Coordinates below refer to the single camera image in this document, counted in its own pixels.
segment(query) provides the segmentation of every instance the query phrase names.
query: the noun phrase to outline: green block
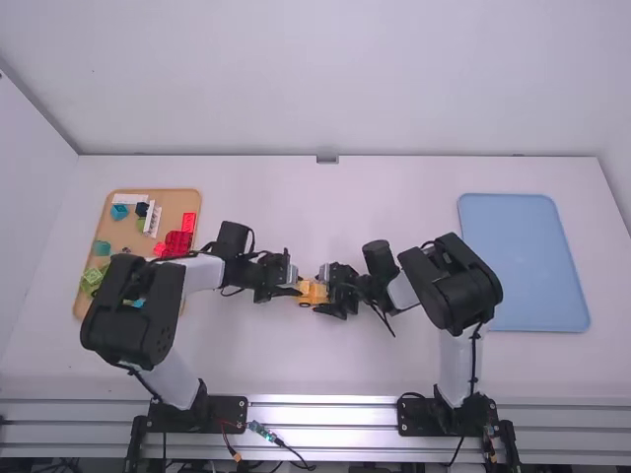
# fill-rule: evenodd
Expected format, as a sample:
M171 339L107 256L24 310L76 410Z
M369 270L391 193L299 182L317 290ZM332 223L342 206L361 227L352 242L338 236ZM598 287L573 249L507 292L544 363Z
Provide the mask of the green block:
M136 229L138 229L138 232L140 232L141 234L142 231L145 229L145 220L147 219L141 218L136 221Z
M83 279L90 285L94 285L103 280L103 274L97 268L90 268L83 273Z
M89 268L83 274L79 287L88 296L92 296L92 293L101 286L103 277L109 268L109 262L104 264L101 268Z

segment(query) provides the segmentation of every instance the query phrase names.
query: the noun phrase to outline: cyan block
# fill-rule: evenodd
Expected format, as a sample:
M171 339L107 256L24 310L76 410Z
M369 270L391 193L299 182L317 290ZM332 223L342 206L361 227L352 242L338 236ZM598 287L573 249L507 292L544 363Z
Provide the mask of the cyan block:
M111 210L109 212L111 213L111 217L115 219L117 222L127 217L127 215L129 215L129 209L127 209L126 205L122 205L122 204L112 205Z
M97 239L94 243L92 243L92 253L95 256L109 256L110 251L111 245L107 241Z

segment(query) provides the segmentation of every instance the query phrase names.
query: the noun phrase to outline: white table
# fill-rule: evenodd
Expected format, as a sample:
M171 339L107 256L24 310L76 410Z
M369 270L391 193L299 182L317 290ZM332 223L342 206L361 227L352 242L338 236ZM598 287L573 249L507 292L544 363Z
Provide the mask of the white table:
M361 246L372 239L399 253L458 232L465 192L549 195L592 326L489 333L481 387L515 422L524 462L631 464L631 435L620 431L631 428L631 238L594 158L341 157L337 166L315 157L82 158L0 365L0 414L16 421L2 428L0 454L124 455L148 396L81 348L71 306L105 196L143 186L201 191L197 245L223 220L244 223L258 248L287 246L304 276L336 260L365 272ZM449 460L453 439L402 439L391 408L403 391L431 393L438 331L421 308L392 328L396 339L365 308L344 322L290 299L254 305L251 294L204 292L188 299L175 345L211 392L248 395L248 417L282 426L307 458ZM76 424L48 424L61 421ZM149 436L146 453L160 456L160 442ZM252 458L283 457L253 436L235 442ZM227 455L215 436L172 435L173 444L171 456ZM458 459L479 461L477 441Z

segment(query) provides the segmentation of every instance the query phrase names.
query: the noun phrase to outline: white block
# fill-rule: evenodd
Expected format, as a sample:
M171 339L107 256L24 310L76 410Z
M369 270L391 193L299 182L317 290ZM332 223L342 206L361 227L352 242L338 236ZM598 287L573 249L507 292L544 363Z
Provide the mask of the white block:
M135 205L138 202L145 202L149 200L149 195L147 194L114 194L111 199L112 204L124 204L124 205Z

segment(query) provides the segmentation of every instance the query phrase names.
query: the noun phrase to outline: black bracket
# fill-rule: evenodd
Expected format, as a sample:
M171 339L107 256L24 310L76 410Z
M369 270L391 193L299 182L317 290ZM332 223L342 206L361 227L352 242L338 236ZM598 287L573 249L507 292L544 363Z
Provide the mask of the black bracket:
M192 434L242 434L247 419L247 398L243 396L207 396L208 409L203 419L190 419L190 411L180 411L169 404L152 402L147 414L147 432Z
M243 396L199 397L207 409L204 417L191 418L191 411L180 411L174 406L152 401L146 416L136 416L131 425L131 439L127 447L123 473L136 473L140 445L147 433L187 434L242 434L247 419L247 398Z
M495 401L482 394L451 409L440 397L403 397L396 402L398 433L402 437L477 437L499 435Z

